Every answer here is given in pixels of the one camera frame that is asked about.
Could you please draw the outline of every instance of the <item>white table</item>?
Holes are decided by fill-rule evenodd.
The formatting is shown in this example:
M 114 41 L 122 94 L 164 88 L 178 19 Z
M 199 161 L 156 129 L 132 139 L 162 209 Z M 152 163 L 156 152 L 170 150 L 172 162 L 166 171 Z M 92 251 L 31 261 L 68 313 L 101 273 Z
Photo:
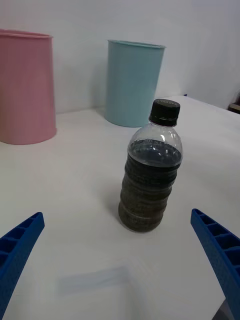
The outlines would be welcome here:
M 240 237 L 240 116 L 170 99 L 181 104 L 184 159 L 150 233 L 127 230 L 117 214 L 136 128 L 88 109 L 59 114 L 51 140 L 0 143 L 0 235 L 35 212 L 45 219 L 4 320 L 212 319 L 224 295 L 190 217 L 199 208 Z

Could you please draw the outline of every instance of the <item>pink container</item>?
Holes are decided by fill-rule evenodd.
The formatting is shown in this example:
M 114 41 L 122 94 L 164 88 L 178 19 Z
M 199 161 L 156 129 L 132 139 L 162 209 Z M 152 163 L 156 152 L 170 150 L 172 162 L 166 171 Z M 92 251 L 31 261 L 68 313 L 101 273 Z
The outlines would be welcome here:
M 0 29 L 0 141 L 35 144 L 55 134 L 52 37 Z

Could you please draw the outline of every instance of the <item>transparent plastic bottle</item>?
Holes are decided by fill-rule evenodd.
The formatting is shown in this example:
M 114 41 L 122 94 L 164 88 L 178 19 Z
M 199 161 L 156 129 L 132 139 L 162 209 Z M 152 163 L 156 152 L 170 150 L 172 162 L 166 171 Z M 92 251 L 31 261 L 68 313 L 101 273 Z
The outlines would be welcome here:
M 173 128 L 179 111 L 179 103 L 156 99 L 150 123 L 129 142 L 118 212 L 134 231 L 151 231 L 163 218 L 183 159 L 182 142 Z

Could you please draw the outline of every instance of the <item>black bottle cap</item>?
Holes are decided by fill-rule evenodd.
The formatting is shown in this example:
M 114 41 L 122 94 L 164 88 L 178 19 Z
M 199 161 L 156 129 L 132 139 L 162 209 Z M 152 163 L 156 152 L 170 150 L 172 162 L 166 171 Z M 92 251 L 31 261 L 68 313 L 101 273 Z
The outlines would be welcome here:
M 180 104 L 167 99 L 153 101 L 149 121 L 156 125 L 173 127 L 177 124 Z

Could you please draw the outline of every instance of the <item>light blue bucket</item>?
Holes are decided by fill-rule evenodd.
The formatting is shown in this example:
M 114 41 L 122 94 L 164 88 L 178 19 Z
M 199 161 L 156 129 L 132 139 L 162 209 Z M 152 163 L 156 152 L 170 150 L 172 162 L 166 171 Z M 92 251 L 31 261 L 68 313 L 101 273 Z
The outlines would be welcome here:
M 105 118 L 119 126 L 148 123 L 165 46 L 108 40 Z

